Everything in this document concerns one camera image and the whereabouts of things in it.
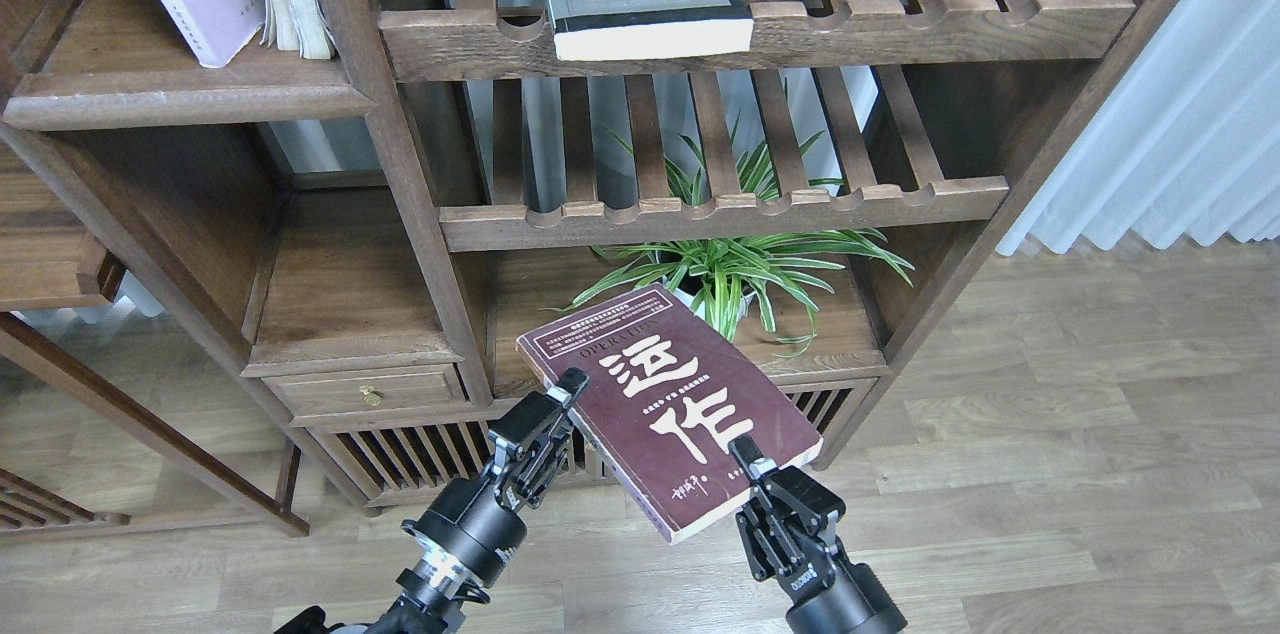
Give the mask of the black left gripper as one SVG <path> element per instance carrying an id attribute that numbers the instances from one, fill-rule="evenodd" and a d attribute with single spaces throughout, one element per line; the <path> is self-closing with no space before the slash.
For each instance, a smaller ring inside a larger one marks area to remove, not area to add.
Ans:
<path id="1" fill-rule="evenodd" d="M 489 428 L 489 464 L 475 476 L 456 478 L 417 520 L 402 528 L 424 548 L 415 569 L 431 565 L 457 583 L 492 587 L 524 541 L 518 512 L 538 507 L 568 456 L 570 412 L 590 377 L 568 368 L 548 392 L 531 392 Z"/>

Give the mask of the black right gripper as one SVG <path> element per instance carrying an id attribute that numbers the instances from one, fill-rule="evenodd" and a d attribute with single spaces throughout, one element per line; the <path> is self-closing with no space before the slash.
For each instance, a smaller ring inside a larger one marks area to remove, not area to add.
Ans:
<path id="1" fill-rule="evenodd" d="M 748 565 L 776 579 L 795 633 L 897 633 L 908 620 L 867 564 L 851 564 L 836 524 L 845 503 L 797 467 L 778 469 L 749 435 L 728 444 L 751 496 L 736 514 Z"/>

